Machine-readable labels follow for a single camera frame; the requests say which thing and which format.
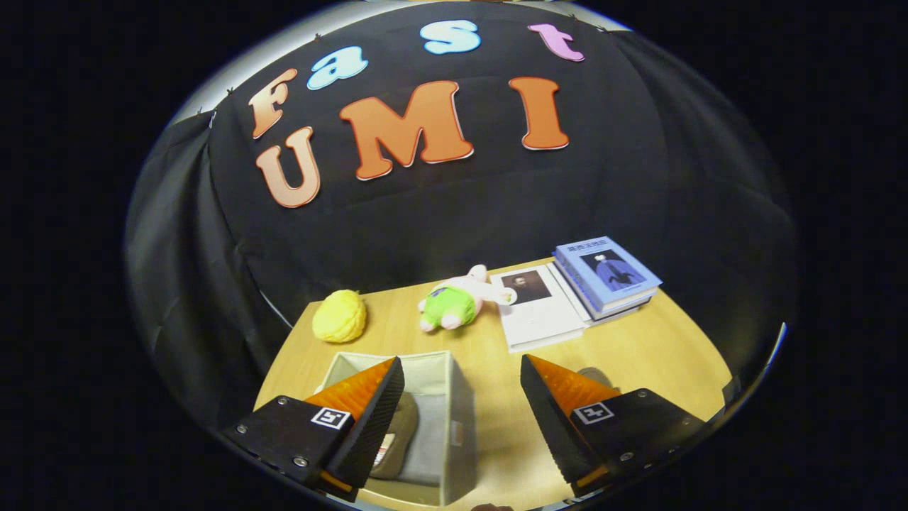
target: orange letter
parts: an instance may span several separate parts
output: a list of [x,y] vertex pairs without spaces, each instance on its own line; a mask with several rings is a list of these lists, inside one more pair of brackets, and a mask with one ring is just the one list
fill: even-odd
[[311,136],[312,128],[306,126],[287,137],[287,146],[296,155],[296,163],[302,172],[302,185],[296,188],[291,188],[284,178],[281,162],[278,161],[278,156],[281,155],[280,147],[275,145],[265,149],[255,160],[255,164],[265,176],[265,183],[271,196],[284,207],[300,207],[309,203],[319,193],[321,180],[319,168],[315,165],[315,156],[312,155],[312,147],[309,145]]
[[284,82],[289,82],[295,77],[296,69],[288,69],[249,100],[252,116],[255,118],[252,138],[264,135],[281,118],[283,110],[275,110],[274,104],[283,105],[283,102],[287,100],[287,86]]
[[367,97],[345,106],[340,111],[340,118],[350,121],[360,151],[361,165],[356,169],[356,176],[368,181],[391,171],[394,164],[381,156],[379,142],[398,163],[413,165],[420,133],[426,143],[422,161],[427,164],[472,155],[473,144],[463,139],[454,109],[454,93],[458,89],[455,82],[445,81],[416,87],[403,117],[377,97]]
[[561,133],[555,91],[558,84],[545,78],[514,78],[508,84],[520,92],[523,110],[527,114],[527,134],[523,146],[527,149],[560,149],[568,145],[568,136]]

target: wooden table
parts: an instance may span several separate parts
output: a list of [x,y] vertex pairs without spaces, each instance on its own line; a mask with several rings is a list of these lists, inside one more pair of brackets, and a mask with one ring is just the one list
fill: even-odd
[[[313,336],[312,316],[321,302],[309,304],[271,365],[255,407],[277,395],[305,399],[314,394],[337,352],[391,357],[449,350],[476,395],[479,466],[476,488],[445,509],[469,511],[490,502],[520,511],[573,496],[520,386],[524,353],[575,371],[596,366],[622,391],[650,388],[704,421],[724,404],[722,388],[731,380],[725,361],[694,321],[661,290],[638,312],[593,326],[579,338],[509,354],[495,304],[486,303],[468,326],[422,332],[417,303],[436,284],[363,295],[369,315],[366,329],[359,339],[343,345]],[[395,509],[430,509],[390,500],[370,492],[368,485],[359,499]]]

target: letter m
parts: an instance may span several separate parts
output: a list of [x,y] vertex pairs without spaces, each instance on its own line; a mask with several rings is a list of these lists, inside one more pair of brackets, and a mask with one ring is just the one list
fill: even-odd
[[381,155],[379,144],[403,166],[413,165],[422,134],[425,148],[420,157],[427,164],[459,160],[473,154],[473,144],[463,138],[454,94],[455,82],[429,82],[416,87],[407,112],[397,115],[380,99],[367,97],[345,106],[340,118],[350,121],[360,152],[356,176],[368,181],[386,175],[393,163]]

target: plush toy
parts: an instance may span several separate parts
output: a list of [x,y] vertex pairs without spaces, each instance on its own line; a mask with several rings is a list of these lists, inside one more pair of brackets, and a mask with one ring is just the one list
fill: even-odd
[[432,288],[419,302],[419,327],[431,332],[439,326],[452,330],[473,321],[483,300],[509,306],[517,301],[517,292],[510,287],[486,282],[486,267],[476,265],[465,276],[450,278]]
[[349,289],[331,293],[312,318],[312,333],[329,343],[347,343],[362,334],[366,305],[360,294]]

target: green plush clothing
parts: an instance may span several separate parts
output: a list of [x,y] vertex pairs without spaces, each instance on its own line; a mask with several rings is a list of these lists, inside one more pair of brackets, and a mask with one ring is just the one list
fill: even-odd
[[435,327],[444,316],[457,316],[461,324],[471,323],[476,318],[476,302],[473,295],[456,287],[440,287],[426,298],[422,319]]

